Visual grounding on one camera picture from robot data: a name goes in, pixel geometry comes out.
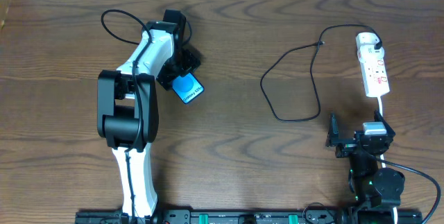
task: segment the blue card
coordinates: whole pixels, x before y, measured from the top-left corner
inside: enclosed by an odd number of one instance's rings
[[[185,77],[178,76],[173,81],[173,90],[180,97],[182,102],[186,104],[202,94],[204,89],[193,74],[190,73]]]

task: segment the power strip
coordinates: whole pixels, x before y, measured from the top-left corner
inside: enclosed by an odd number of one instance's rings
[[[361,63],[362,80],[368,97],[379,97],[390,92],[384,62],[384,47],[375,49],[379,38],[374,33],[356,36],[358,59]]]

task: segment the green marking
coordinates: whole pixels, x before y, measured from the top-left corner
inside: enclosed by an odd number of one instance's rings
[[[289,215],[289,224],[298,224],[298,216],[295,214]]]
[[[199,224],[208,224],[208,214],[199,215]]]

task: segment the tabletop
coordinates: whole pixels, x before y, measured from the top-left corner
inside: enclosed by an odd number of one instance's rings
[[[181,10],[205,92],[189,105],[157,85],[160,126],[151,151],[160,205],[194,209],[302,209],[353,203],[348,160],[325,147],[329,114],[352,136],[373,120],[355,37],[326,32],[313,75],[321,114],[281,123],[262,95],[262,74],[287,50],[312,44],[335,24],[367,24],[384,40],[391,91],[384,118],[397,135],[386,159],[444,184],[444,0],[12,0],[0,34],[0,219],[73,223],[82,209],[117,209],[118,166],[96,130],[96,82],[135,46],[102,28],[101,13],[126,10],[142,21]],[[140,25],[107,16],[117,35],[140,39]],[[309,77],[314,48],[289,54],[264,79],[284,118],[316,113]],[[436,191],[406,176],[401,208],[431,208]],[[431,223],[444,221],[439,207]]]

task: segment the white power cord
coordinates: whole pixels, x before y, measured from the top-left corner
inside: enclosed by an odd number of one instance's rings
[[[382,113],[382,99],[381,99],[381,96],[378,96],[378,97],[377,97],[377,104],[379,105],[379,113],[380,113],[381,116],[383,117],[384,114]],[[384,161],[384,154],[380,155],[380,158],[381,158],[381,160]],[[383,162],[381,162],[381,167],[382,167],[382,168],[385,168],[385,167],[386,167],[386,164],[383,163]],[[391,217],[392,217],[392,219],[393,219],[393,222],[394,222],[395,224],[398,224],[398,209],[397,209],[396,207],[394,207],[394,208],[391,210]]]

